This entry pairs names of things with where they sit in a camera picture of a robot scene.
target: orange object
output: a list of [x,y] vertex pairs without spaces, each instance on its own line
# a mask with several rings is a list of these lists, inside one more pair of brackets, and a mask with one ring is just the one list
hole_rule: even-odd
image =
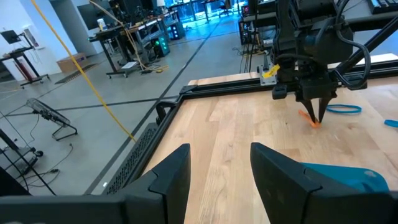
[[312,121],[310,115],[308,115],[307,113],[305,113],[302,110],[298,110],[299,115],[303,116],[304,119],[306,119],[310,124],[311,127],[313,128],[319,128],[321,126],[321,123],[319,123],[319,121],[317,119],[315,119],[315,123]]

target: black cable bundle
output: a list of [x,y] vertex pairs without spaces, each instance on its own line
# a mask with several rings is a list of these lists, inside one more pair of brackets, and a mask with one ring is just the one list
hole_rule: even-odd
[[[349,2],[349,0],[344,0],[339,5],[335,24],[339,23],[341,15],[342,15],[344,8],[346,7],[348,2]],[[363,51],[364,58],[365,58],[365,69],[364,69],[364,74],[363,74],[362,80],[359,83],[357,83],[357,84],[350,83],[337,69],[335,69],[335,74],[336,74],[337,78],[342,82],[343,85],[350,87],[350,88],[361,88],[366,83],[366,81],[368,80],[368,76],[371,73],[371,55],[369,53],[369,50],[362,44],[345,39],[342,36],[340,30],[336,30],[336,35],[344,43],[350,44],[350,45],[357,47]]]
[[254,14],[254,37],[253,37],[253,39],[252,39],[252,47],[251,47],[251,51],[250,51],[249,72],[251,72],[251,60],[252,60],[252,58],[253,58],[254,43],[255,43],[256,35],[258,35],[258,33],[257,33],[257,14],[258,14],[257,9],[258,9],[258,4],[259,4],[259,1],[256,1],[256,6],[255,6],[255,8],[254,8],[254,11],[256,12],[256,13]]

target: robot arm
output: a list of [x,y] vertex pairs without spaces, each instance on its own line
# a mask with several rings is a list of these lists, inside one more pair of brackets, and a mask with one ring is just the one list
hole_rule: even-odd
[[[334,0],[276,0],[278,23],[271,60],[280,69],[272,96],[278,100],[294,92],[313,122],[311,100],[319,99],[321,122],[330,100],[337,97],[338,82],[353,90],[366,88],[370,55],[366,47],[353,42],[353,32],[341,16],[348,1],[338,8]],[[328,64],[347,61],[353,45],[364,51],[369,67],[356,83],[344,82],[345,71],[328,70]]]

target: black floor stripe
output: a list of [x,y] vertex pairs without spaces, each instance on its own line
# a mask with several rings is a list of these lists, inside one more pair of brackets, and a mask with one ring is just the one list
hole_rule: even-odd
[[[163,91],[159,99],[162,99],[166,93],[171,89],[173,84],[177,81],[177,79],[181,76],[181,74],[184,72],[184,70],[187,68],[187,66],[191,63],[193,58],[198,54],[200,49],[204,46],[206,41],[211,37],[211,35],[214,33],[214,31],[217,29],[218,25],[221,23],[222,19],[215,25],[214,29],[209,33],[209,35],[206,37],[206,39],[199,45],[195,53],[189,58],[187,63],[181,68],[180,72],[174,77],[174,79],[170,82],[168,87]],[[150,114],[155,110],[156,104],[160,100],[157,100],[152,107],[149,109],[149,111],[145,114],[145,116],[140,120],[136,128],[132,130],[131,134],[134,136],[137,134],[138,130],[140,130],[141,126],[145,123],[145,121],[148,119]],[[101,179],[105,176],[105,174],[109,171],[109,169],[112,167],[112,165],[116,162],[116,159],[120,156],[120,154],[123,152],[123,150],[127,147],[127,145],[130,143],[131,138],[127,137],[127,139],[123,142],[123,144],[120,146],[118,151],[113,155],[113,157],[109,160],[109,162],[105,165],[105,167],[101,170],[101,172],[98,174],[98,176],[94,179],[94,181],[90,184],[90,186],[87,188],[86,192],[84,195],[88,195],[93,193],[93,190],[95,187],[98,185],[98,183],[101,181]]]
[[[221,37],[221,36],[223,36],[223,35],[228,35],[228,34],[236,34],[236,33],[238,33],[238,32],[239,32],[239,31],[234,31],[234,32],[230,32],[230,33],[227,33],[227,34],[214,35],[214,36],[211,36],[211,37],[209,37],[209,38]],[[195,39],[195,40],[188,40],[188,41],[179,42],[179,43],[175,43],[175,44],[169,44],[169,46],[174,46],[174,45],[179,45],[179,44],[186,44],[186,43],[189,43],[189,42],[193,42],[193,41],[197,41],[197,40],[205,40],[205,39],[207,39],[207,38],[201,38],[201,39]]]
[[[90,64],[90,65],[85,66],[85,67],[82,68],[82,69],[83,69],[84,72],[87,72],[89,69],[95,67],[96,65],[97,65],[96,63]],[[75,72],[73,72],[72,74],[68,75],[67,77],[65,77],[65,78],[63,78],[63,79],[61,79],[61,80],[59,80],[59,81],[56,82],[55,84],[67,83],[67,82],[69,82],[69,81],[71,81],[71,80],[73,80],[73,79],[79,77],[80,75],[81,75],[80,71],[75,71]]]
[[[178,96],[168,96],[168,97],[163,97],[160,100],[169,100],[169,99],[175,99],[178,98]],[[134,100],[134,101],[124,101],[124,102],[119,102],[119,103],[108,103],[106,106],[117,106],[117,105],[127,105],[127,104],[133,104],[133,103],[145,103],[145,102],[151,102],[151,101],[157,101],[159,100],[158,98],[152,98],[152,99],[146,99],[146,100]],[[88,108],[98,108],[102,107],[103,105],[90,105],[90,106],[75,106],[75,107],[70,107],[70,108],[60,108],[60,109],[55,109],[56,111],[68,111],[68,110],[80,110],[80,109],[88,109]],[[10,114],[7,115],[7,117],[11,116],[23,116],[23,115],[31,115],[32,113],[19,113],[19,114]]]
[[[105,59],[105,60],[99,62],[98,65],[101,64],[101,63],[104,63],[104,62],[106,62],[106,61],[108,61],[108,59]],[[56,90],[57,88],[60,88],[60,87],[64,86],[65,84],[67,84],[67,83],[62,83],[61,85],[55,87],[54,89],[49,90],[48,92],[46,92],[46,93],[44,93],[44,94],[41,94],[40,96],[37,97],[37,99],[39,99],[39,98],[41,98],[41,97],[43,97],[43,96],[45,96],[45,95],[51,93],[52,91]],[[23,108],[24,106],[25,106],[25,105],[22,105],[22,106],[20,106],[20,107],[18,107],[18,108],[16,108],[16,109],[14,109],[13,111],[7,113],[5,116],[8,116],[8,115],[12,114],[13,112],[15,112],[15,111],[17,111],[17,110]]]

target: concrete floor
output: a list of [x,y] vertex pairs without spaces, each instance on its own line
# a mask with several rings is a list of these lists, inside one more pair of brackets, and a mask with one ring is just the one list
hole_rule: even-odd
[[[232,48],[241,49],[238,34],[238,17],[212,19],[209,24],[189,30],[186,38],[170,43],[171,53],[162,58],[160,65],[169,65],[163,73],[141,75],[130,74],[129,78],[115,76],[111,80],[105,72],[111,68],[103,54],[91,57],[91,63],[98,63],[87,72],[90,80],[117,118],[138,138],[148,123],[154,122],[156,113],[149,111],[156,100],[165,97],[177,97],[181,87],[190,80],[231,75],[239,73],[241,57]],[[373,31],[355,35],[356,41],[365,43]],[[372,54],[394,53],[398,55],[398,34],[395,33]],[[253,68],[260,65],[262,56],[253,57]],[[63,74],[52,75],[53,82],[33,84],[25,90],[13,91],[17,83],[0,85],[0,112],[6,117],[0,118],[0,127],[11,139],[18,138],[18,146],[25,146],[25,139],[30,142],[30,130],[37,121],[37,115],[24,106],[28,98],[38,98],[49,106],[60,110],[76,126],[77,136],[57,142],[51,133],[57,126],[50,121],[40,121],[32,132],[35,141],[29,145],[44,151],[44,157],[35,165],[37,172],[45,172],[70,151],[74,150],[58,169],[59,176],[50,184],[58,195],[100,194],[103,184],[116,172],[123,159],[132,149],[133,142],[127,141],[127,135],[121,131],[105,109],[100,106],[92,90],[83,77],[78,77],[66,84],[55,85]],[[53,175],[45,176],[52,180]],[[30,187],[34,195],[50,195],[45,187]]]

